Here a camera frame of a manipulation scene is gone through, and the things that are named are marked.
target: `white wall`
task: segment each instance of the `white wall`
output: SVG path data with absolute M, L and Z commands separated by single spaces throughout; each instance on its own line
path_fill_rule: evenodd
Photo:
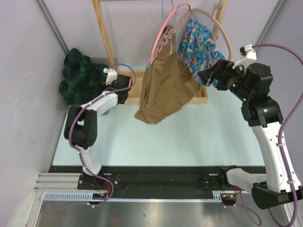
M 48 169 L 63 113 L 56 110 L 64 60 L 34 0 L 0 7 L 0 226 Z
M 285 45 L 303 56 L 303 1 L 289 0 L 281 10 L 263 43 Z M 269 65 L 274 76 L 270 96 L 282 110 L 284 119 L 303 91 L 303 67 L 284 50 L 262 47 L 257 52 L 258 62 Z M 285 129 L 285 139 L 294 169 L 303 183 L 303 107 L 299 107 Z
M 106 57 L 102 36 L 91 0 L 45 0 L 68 48 L 78 48 L 91 57 Z M 173 0 L 174 6 L 184 0 Z M 212 12 L 219 0 L 188 0 L 194 8 L 204 8 Z M 241 45 L 255 43 L 277 0 L 229 0 L 223 18 L 223 26 L 235 51 L 234 59 L 240 54 Z M 145 68 L 152 46 L 161 24 L 161 0 L 110 1 L 102 2 L 114 56 L 119 62 L 137 68 Z M 171 11 L 170 0 L 164 0 L 166 15 Z M 186 12 L 182 7 L 177 18 Z M 209 27 L 208 19 L 199 17 Z M 183 35 L 184 27 L 177 37 Z M 222 38 L 218 46 L 228 57 Z

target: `plaid fabric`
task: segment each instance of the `plaid fabric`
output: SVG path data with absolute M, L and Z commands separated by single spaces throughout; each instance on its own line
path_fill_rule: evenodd
M 90 63 L 90 57 L 71 49 L 64 59 L 63 80 L 59 92 L 67 105 L 84 104 L 97 97 L 96 83 L 105 82 L 103 64 Z

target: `blue floral fabric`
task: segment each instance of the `blue floral fabric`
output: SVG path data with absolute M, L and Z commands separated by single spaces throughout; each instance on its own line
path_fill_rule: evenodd
M 212 32 L 208 27 L 191 19 L 178 49 L 178 54 L 201 85 L 204 83 L 197 73 L 211 68 L 217 61 L 224 59 L 211 37 Z M 217 84 L 218 81 L 215 79 L 212 85 Z

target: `light blue table surface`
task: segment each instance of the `light blue table surface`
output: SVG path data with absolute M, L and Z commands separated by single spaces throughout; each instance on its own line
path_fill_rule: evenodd
M 158 124 L 134 118 L 138 105 L 118 105 L 98 119 L 96 146 L 111 166 L 263 166 L 263 158 L 241 101 L 229 91 L 207 89 L 206 105 L 185 105 Z M 54 166 L 81 165 L 63 137 Z

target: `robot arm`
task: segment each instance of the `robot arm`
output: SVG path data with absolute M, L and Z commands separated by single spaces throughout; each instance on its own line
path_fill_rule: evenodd
M 211 69 L 199 72 L 198 76 L 206 85 L 216 80 L 218 90 L 230 90 L 243 102 L 242 115 L 248 121 L 260 145 L 267 181 L 258 179 L 236 166 L 230 166 L 222 169 L 222 183 L 236 185 L 250 192 L 261 209 L 294 201 L 279 150 L 279 146 L 283 146 L 298 199 L 302 199 L 303 188 L 294 172 L 284 135 L 282 144 L 278 144 L 277 141 L 283 117 L 278 103 L 268 96 L 273 80 L 270 67 L 254 63 L 257 58 L 251 45 L 240 50 L 243 58 L 236 63 L 219 60 Z
M 96 84 L 98 94 L 102 94 L 104 97 L 101 99 L 97 97 L 83 105 L 72 105 L 69 108 L 64 128 L 64 137 L 68 140 L 71 125 L 76 116 L 81 109 L 89 105 L 74 126 L 71 142 L 80 149 L 84 162 L 93 174 L 98 174 L 102 168 L 98 158 L 98 150 L 94 145 L 98 135 L 97 118 L 105 114 L 110 108 L 125 103 L 128 90 L 113 91 L 128 87 L 131 81 L 130 77 L 118 75 L 113 69 L 104 69 L 104 72 L 107 74 L 106 82 Z M 83 168 L 83 171 L 90 175 L 86 168 Z

